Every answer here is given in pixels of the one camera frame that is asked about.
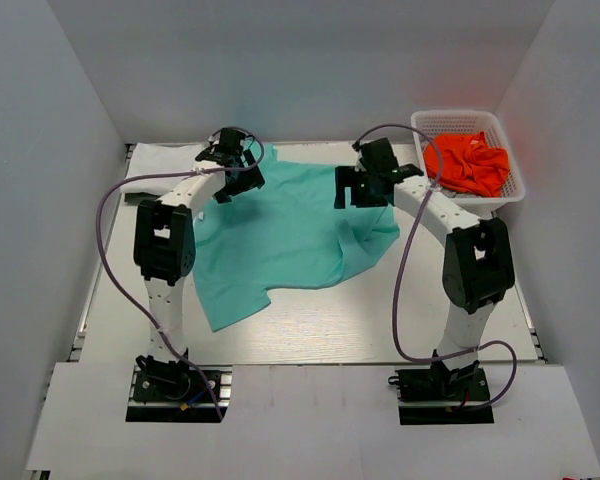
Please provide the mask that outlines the teal t shirt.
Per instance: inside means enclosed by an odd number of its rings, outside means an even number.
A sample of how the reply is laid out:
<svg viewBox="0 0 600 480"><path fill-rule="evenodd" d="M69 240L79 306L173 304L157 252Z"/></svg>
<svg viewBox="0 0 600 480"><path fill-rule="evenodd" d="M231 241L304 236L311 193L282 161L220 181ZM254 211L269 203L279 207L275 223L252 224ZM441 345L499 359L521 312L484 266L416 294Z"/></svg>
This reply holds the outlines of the teal t shirt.
<svg viewBox="0 0 600 480"><path fill-rule="evenodd" d="M272 289L322 289L375 266L398 239L389 207L334 208L334 169L262 148L265 184L209 202L194 223L193 280L212 331L266 308Z"/></svg>

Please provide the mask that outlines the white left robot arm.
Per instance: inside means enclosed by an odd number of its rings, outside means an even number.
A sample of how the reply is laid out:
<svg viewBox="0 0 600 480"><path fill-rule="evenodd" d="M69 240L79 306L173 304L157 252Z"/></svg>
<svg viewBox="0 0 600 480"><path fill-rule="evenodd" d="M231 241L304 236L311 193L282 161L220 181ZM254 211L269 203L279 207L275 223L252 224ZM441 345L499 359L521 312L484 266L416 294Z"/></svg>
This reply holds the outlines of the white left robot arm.
<svg viewBox="0 0 600 480"><path fill-rule="evenodd" d="M152 317L148 356L164 363L188 356L183 332L186 278L196 259L194 218L210 201L264 186L258 159L247 143L253 136L225 127L195 158L194 169L168 193L137 207L134 263L140 268Z"/></svg>

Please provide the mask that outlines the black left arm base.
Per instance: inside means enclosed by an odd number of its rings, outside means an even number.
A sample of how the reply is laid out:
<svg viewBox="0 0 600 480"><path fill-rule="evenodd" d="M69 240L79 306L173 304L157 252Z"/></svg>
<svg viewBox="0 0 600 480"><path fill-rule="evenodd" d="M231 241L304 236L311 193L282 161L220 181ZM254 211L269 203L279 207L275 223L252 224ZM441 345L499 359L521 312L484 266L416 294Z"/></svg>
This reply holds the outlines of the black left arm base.
<svg viewBox="0 0 600 480"><path fill-rule="evenodd" d="M197 372L180 361L138 356L125 420L130 423L216 424L227 412L232 385L229 367Z"/></svg>

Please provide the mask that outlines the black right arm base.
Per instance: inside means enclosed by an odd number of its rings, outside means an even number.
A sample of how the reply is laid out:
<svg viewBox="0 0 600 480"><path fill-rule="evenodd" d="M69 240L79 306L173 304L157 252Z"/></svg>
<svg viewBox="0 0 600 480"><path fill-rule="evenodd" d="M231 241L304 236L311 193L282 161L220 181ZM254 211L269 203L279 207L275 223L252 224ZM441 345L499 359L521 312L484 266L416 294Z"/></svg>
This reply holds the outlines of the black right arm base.
<svg viewBox="0 0 600 480"><path fill-rule="evenodd" d="M494 423L488 382L478 362L460 372L451 372L442 362L400 369L387 383L396 389L402 426Z"/></svg>

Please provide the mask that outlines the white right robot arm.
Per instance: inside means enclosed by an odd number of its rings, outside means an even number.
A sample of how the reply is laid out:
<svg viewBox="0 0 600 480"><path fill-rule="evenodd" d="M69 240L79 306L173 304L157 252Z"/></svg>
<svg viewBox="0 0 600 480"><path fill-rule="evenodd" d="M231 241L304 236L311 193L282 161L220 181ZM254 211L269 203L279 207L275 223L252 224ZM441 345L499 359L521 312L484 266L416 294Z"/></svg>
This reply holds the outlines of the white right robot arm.
<svg viewBox="0 0 600 480"><path fill-rule="evenodd" d="M462 208L415 165L399 164L388 139L353 148L356 165L335 170L335 208L391 205L412 215L412 227L424 227L444 249L441 282L449 310L441 340L428 357L398 353L415 364L443 364L431 374L432 388L455 398L468 385L464 369L488 346L482 337L489 317L515 283L507 227Z"/></svg>

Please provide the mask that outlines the grey t shirt in basket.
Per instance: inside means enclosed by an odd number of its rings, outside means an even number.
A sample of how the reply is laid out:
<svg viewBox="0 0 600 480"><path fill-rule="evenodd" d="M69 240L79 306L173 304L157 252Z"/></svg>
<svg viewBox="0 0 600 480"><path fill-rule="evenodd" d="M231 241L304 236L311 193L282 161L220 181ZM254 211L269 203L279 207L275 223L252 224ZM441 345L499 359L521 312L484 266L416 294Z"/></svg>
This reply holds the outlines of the grey t shirt in basket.
<svg viewBox="0 0 600 480"><path fill-rule="evenodd" d="M471 192L466 193L466 192L459 192L456 190L452 190L446 187L441 187L440 191L447 197L452 198L452 199L476 199L478 198L478 195L475 195Z"/></svg>

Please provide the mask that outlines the folded white t shirt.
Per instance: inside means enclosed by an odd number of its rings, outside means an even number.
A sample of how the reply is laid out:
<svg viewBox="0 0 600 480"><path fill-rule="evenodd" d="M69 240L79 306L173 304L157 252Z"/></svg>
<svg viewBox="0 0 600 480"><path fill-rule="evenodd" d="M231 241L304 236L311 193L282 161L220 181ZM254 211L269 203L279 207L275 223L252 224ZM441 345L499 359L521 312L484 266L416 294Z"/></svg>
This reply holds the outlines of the folded white t shirt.
<svg viewBox="0 0 600 480"><path fill-rule="evenodd" d="M126 178L149 174L188 172L195 167L201 144L161 146L138 143L131 155ZM120 188L123 194L147 194L160 197L172 190L182 177L152 178L127 183Z"/></svg>

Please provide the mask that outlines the folded dark green t shirt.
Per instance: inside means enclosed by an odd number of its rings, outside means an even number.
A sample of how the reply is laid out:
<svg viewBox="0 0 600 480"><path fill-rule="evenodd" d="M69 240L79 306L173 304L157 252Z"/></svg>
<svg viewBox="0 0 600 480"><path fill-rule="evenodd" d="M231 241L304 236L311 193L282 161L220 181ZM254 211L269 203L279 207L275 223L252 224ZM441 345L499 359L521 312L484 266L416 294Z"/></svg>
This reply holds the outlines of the folded dark green t shirt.
<svg viewBox="0 0 600 480"><path fill-rule="evenodd" d="M156 200L158 195L146 192L127 192L123 194L123 200L128 205L138 205L143 200Z"/></svg>

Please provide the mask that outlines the orange t shirt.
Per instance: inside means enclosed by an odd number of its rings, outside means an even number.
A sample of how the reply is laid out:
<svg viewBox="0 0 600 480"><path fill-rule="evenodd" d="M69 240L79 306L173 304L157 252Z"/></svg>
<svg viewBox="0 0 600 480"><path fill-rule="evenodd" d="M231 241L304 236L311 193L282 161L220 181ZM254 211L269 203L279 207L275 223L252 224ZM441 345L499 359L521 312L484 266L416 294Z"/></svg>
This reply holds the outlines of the orange t shirt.
<svg viewBox="0 0 600 480"><path fill-rule="evenodd" d="M439 184L480 197L499 197L510 174L509 155L491 147L483 131L473 134L440 134L434 143L442 154L440 169L435 149L427 145L423 159L428 176Z"/></svg>

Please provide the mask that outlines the white plastic basket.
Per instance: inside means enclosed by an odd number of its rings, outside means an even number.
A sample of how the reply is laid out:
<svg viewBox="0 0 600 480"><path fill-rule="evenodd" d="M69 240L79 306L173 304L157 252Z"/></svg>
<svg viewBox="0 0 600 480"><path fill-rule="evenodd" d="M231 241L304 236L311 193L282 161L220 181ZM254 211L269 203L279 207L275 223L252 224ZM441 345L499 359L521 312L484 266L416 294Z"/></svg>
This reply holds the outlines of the white plastic basket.
<svg viewBox="0 0 600 480"><path fill-rule="evenodd" d="M526 190L497 117L477 110L426 110L411 115L420 168L463 208L489 216L524 199Z"/></svg>

